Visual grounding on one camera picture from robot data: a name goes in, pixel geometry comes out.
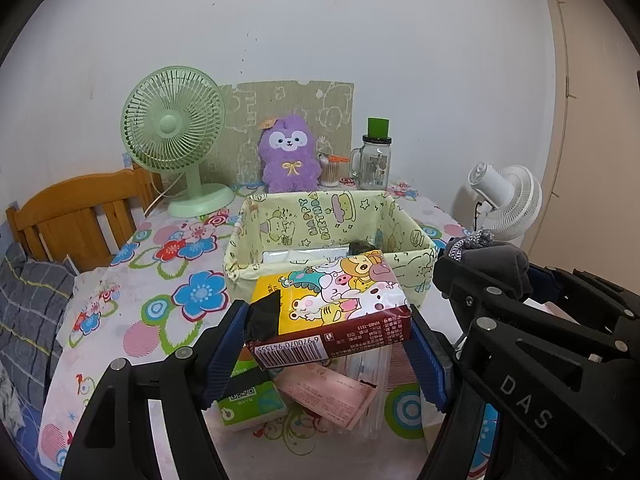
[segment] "plush toy eye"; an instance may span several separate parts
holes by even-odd
[[[306,133],[296,130],[291,134],[293,141],[299,146],[306,146]]]
[[[279,148],[284,143],[284,134],[282,132],[271,132],[269,135],[269,145],[272,148]]]

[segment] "maroon package side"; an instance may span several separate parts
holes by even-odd
[[[405,305],[338,323],[278,335],[247,346],[265,368],[340,357],[410,338],[411,311]]]

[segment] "plush toy face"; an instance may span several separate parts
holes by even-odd
[[[272,160],[304,159],[314,156],[314,137],[305,120],[297,115],[278,119],[260,139],[260,156]]]

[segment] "jar handle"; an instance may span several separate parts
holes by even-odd
[[[362,157],[362,147],[359,148],[353,148],[351,150],[351,156],[349,158],[349,171],[351,172],[351,176],[353,178],[357,178],[358,174],[360,173],[360,171],[356,171],[355,167],[356,167],[356,163],[354,162],[354,156],[356,153],[359,153],[360,156]]]

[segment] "fan center cap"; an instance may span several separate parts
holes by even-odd
[[[166,136],[174,134],[178,129],[178,119],[172,115],[167,114],[160,119],[160,131]]]

